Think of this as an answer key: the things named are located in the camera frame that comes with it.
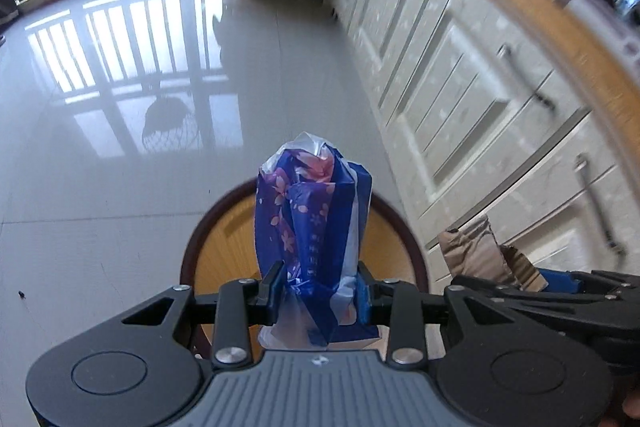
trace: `glossy floor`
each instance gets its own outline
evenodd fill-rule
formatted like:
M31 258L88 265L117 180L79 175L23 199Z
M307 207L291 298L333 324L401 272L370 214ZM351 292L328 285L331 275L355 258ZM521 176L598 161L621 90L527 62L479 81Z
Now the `glossy floor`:
M0 48L0 425L50 346L177 282L200 216L309 131L398 192L309 0L63 0ZM25 293L20 299L18 291Z

